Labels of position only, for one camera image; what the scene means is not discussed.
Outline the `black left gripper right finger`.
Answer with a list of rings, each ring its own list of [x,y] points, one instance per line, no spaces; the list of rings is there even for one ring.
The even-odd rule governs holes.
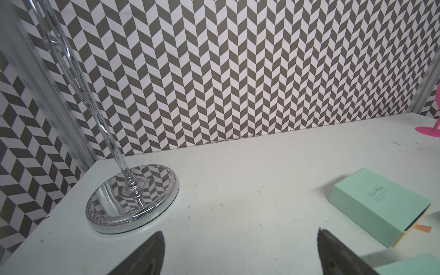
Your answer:
[[[317,249],[324,275],[378,274],[327,229],[319,229]]]

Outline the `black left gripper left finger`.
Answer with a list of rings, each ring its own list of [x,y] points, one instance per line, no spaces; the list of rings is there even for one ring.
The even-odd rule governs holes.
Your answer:
[[[161,231],[157,231],[109,272],[109,275],[160,275],[165,251],[165,238]]]

